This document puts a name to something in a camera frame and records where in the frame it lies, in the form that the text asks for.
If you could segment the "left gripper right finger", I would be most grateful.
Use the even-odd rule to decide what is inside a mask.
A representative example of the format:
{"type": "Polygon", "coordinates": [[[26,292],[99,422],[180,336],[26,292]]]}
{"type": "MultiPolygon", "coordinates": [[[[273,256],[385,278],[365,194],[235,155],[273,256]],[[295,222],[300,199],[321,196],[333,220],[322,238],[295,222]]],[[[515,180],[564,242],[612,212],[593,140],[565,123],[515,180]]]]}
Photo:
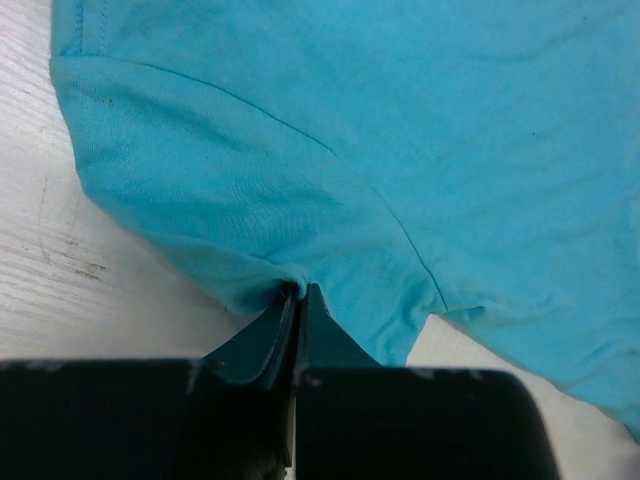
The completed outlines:
{"type": "Polygon", "coordinates": [[[330,315],[320,286],[309,284],[299,314],[298,369],[381,367],[330,315]]]}

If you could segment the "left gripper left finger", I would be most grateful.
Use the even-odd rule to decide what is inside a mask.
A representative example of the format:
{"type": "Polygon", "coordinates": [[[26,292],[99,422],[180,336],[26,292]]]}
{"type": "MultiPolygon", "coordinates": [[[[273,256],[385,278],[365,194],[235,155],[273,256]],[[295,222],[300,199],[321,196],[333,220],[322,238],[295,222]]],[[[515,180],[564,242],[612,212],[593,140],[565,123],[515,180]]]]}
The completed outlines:
{"type": "Polygon", "coordinates": [[[299,335],[299,289],[287,285],[246,328],[203,359],[218,388],[289,388],[299,335]]]}

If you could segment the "teal t-shirt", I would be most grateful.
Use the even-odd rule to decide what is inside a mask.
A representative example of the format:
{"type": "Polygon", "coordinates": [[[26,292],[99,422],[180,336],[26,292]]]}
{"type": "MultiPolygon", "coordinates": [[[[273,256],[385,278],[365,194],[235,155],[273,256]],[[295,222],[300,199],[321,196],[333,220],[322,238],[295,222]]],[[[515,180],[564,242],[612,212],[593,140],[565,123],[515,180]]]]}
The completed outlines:
{"type": "Polygon", "coordinates": [[[639,430],[635,1],[56,1],[85,194],[237,313],[317,284],[639,430]]]}

